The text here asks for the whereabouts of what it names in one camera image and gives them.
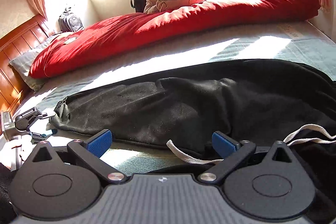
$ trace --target ribbed gray surface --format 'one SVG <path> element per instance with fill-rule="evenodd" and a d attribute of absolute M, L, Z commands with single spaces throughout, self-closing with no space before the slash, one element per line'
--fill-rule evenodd
<path fill-rule="evenodd" d="M 24 217 L 14 224 L 42 224 Z M 261 224 L 231 209 L 213 186 L 196 183 L 191 175 L 134 175 L 123 185 L 107 187 L 85 213 L 53 224 Z M 308 224 L 300 218 L 291 224 Z"/>

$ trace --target red blanket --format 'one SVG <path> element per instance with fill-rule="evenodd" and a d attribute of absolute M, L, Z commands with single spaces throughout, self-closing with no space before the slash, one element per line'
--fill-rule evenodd
<path fill-rule="evenodd" d="M 54 41 L 37 56 L 30 75 L 53 77 L 163 38 L 219 26 L 307 20 L 319 8 L 319 0 L 206 0 L 170 12 L 113 17 Z"/>

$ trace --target white drawstring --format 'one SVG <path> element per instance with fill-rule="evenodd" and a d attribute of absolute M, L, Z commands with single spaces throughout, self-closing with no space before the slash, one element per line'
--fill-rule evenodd
<path fill-rule="evenodd" d="M 310 130 L 318 131 L 318 132 L 322 133 L 324 136 L 326 136 L 328 139 L 331 139 L 331 140 L 336 138 L 336 135 L 331 136 L 322 126 L 319 126 L 317 124 L 306 124 L 306 125 L 300 127 L 298 130 L 294 131 L 293 133 L 289 134 L 284 139 L 284 142 L 287 143 L 288 146 L 299 144 L 299 143 L 305 143 L 305 142 L 314 142 L 314 143 L 320 143 L 320 144 L 328 144 L 328 143 L 335 143 L 336 142 L 336 140 L 326 141 L 326 140 L 322 140 L 322 139 L 319 139 L 319 138 L 310 138 L 310 139 L 298 139 L 298 140 L 294 140 L 294 141 L 288 143 L 301 130 L 304 130 L 304 129 L 310 129 Z M 167 146 L 178 158 L 180 158 L 182 161 L 190 163 L 190 164 L 208 164 L 208 163 L 217 164 L 217 163 L 220 163 L 222 161 L 222 160 L 199 160 L 199 159 L 195 159 L 195 158 L 187 155 L 186 153 L 183 153 L 181 150 L 179 150 L 173 144 L 172 140 L 169 140 L 167 142 Z"/>

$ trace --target triangular cutout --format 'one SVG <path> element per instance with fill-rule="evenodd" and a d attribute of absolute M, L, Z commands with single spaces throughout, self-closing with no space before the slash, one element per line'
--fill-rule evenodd
<path fill-rule="evenodd" d="M 47 161 L 51 160 L 52 157 L 46 147 L 41 147 L 37 154 L 35 155 L 33 162 Z"/>
<path fill-rule="evenodd" d="M 282 161 L 282 162 L 292 162 L 288 154 L 282 147 L 277 148 L 272 160 Z"/>

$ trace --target blue gripper pad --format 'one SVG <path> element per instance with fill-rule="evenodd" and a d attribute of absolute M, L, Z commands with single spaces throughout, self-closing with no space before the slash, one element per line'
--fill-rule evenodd
<path fill-rule="evenodd" d="M 240 148 L 240 144 L 220 131 L 212 134 L 212 147 L 223 158 L 230 156 Z"/>
<path fill-rule="evenodd" d="M 86 142 L 86 150 L 100 158 L 112 145 L 112 133 L 104 129 L 89 138 Z"/>

